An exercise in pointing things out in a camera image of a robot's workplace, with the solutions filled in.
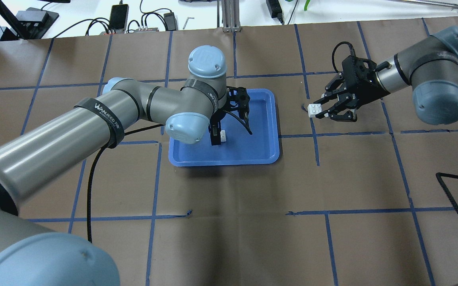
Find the small white cube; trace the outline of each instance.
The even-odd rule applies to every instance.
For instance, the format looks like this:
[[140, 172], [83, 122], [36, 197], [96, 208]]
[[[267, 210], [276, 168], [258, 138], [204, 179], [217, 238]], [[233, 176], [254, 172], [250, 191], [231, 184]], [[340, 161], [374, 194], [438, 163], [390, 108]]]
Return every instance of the small white cube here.
[[226, 142], [227, 139], [225, 138], [225, 130], [220, 130], [220, 141]]
[[309, 117], [312, 118], [316, 116], [316, 114], [323, 112], [323, 107], [321, 107], [320, 103], [309, 104], [307, 107], [307, 112], [309, 112]]

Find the light blue cap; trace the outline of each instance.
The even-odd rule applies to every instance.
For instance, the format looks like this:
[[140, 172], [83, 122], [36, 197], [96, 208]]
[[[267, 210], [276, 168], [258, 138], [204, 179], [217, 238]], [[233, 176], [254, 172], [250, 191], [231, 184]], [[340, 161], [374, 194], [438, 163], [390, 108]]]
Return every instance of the light blue cap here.
[[103, 90], [102, 90], [102, 94], [110, 92], [111, 89], [113, 89], [113, 87], [116, 85], [116, 83], [119, 83], [120, 81], [122, 81], [124, 79], [131, 79], [131, 78], [127, 78], [127, 77], [113, 77], [113, 78], [111, 78], [107, 82], [107, 85], [104, 85]]
[[182, 112], [174, 114], [165, 122], [165, 132], [181, 143], [194, 144], [201, 140], [210, 120], [199, 113]]
[[87, 240], [47, 232], [0, 252], [0, 285], [119, 286], [113, 259]]
[[188, 56], [188, 70], [200, 78], [223, 76], [227, 72], [224, 53], [218, 47], [196, 47]]
[[430, 80], [413, 91], [416, 115], [423, 122], [439, 125], [458, 121], [458, 85], [446, 80]]
[[442, 31], [438, 31], [433, 34], [438, 40], [440, 40], [452, 53], [458, 58], [458, 27], [448, 27]]

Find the blue tray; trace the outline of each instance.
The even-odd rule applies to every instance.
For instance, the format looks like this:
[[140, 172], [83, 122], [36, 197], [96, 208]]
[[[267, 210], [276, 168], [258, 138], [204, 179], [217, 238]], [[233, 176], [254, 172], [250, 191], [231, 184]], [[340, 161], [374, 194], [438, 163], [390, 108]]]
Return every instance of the blue tray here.
[[235, 118], [226, 115], [221, 121], [227, 142], [211, 146], [206, 133], [196, 144], [184, 144], [171, 138], [169, 161], [174, 166], [219, 166], [271, 164], [278, 159], [277, 113], [275, 97], [268, 89], [247, 89], [250, 96], [249, 135]]

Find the white floor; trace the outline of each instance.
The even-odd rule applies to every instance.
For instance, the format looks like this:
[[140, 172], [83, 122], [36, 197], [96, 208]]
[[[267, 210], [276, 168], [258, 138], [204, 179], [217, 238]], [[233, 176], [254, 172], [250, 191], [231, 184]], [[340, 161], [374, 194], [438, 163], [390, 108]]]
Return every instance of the white floor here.
[[[287, 22], [295, 1], [287, 2], [280, 0], [280, 5], [285, 14]], [[364, 21], [384, 19], [407, 19], [407, 18], [428, 18], [458, 16], [458, 10], [444, 7], [415, 5], [393, 0], [311, 0], [307, 11], [303, 6], [307, 0], [298, 0], [291, 23], [319, 23], [319, 22], [342, 22], [342, 21]], [[440, 2], [453, 2], [458, 0], [439, 0]], [[25, 10], [28, 7], [40, 8], [47, 2], [39, 0], [3, 0], [8, 8], [16, 14], [17, 11]], [[119, 0], [72, 0], [69, 4], [50, 4], [45, 10], [58, 12], [60, 18], [53, 24], [45, 34], [45, 38], [51, 38], [69, 27], [71, 24], [87, 18], [105, 17], [109, 18], [111, 6], [119, 3]], [[136, 19], [140, 22], [141, 12], [139, 10], [140, 0], [124, 0], [129, 4], [129, 21]], [[183, 28], [185, 21], [189, 19], [185, 29], [209, 29], [217, 27], [217, 2], [180, 2], [178, 0], [143, 0], [143, 11], [152, 11], [158, 8], [171, 9], [178, 18], [179, 29]], [[278, 25], [278, 20], [271, 19], [265, 0], [240, 0], [240, 22], [242, 26]], [[0, 24], [8, 26], [0, 17]], [[61, 37], [73, 37], [84, 35], [88, 22], [69, 29]], [[158, 27], [163, 31], [161, 22], [154, 16], [148, 18], [148, 27]], [[91, 29], [91, 35], [102, 32], [100, 25]]]

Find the silver robotic arm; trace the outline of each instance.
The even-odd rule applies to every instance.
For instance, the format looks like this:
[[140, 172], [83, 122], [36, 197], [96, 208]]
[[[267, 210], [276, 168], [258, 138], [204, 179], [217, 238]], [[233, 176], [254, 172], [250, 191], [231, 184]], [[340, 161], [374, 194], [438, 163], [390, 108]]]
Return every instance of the silver robotic arm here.
[[[0, 285], [119, 285], [107, 253], [77, 236], [20, 219], [18, 209], [99, 148], [116, 147], [137, 120], [164, 124], [169, 136], [183, 143], [200, 141], [223, 117], [214, 114], [234, 107], [229, 104], [234, 96], [227, 88], [225, 57], [216, 47], [196, 48], [189, 70], [180, 91], [113, 78], [102, 96], [84, 99], [0, 147]], [[248, 118], [248, 105], [238, 111]], [[213, 140], [217, 130], [210, 131]]]
[[[356, 110], [409, 85], [418, 117], [432, 125], [458, 120], [458, 27], [433, 34], [380, 64], [351, 51], [309, 116], [354, 122]], [[336, 99], [329, 109], [321, 105]]]

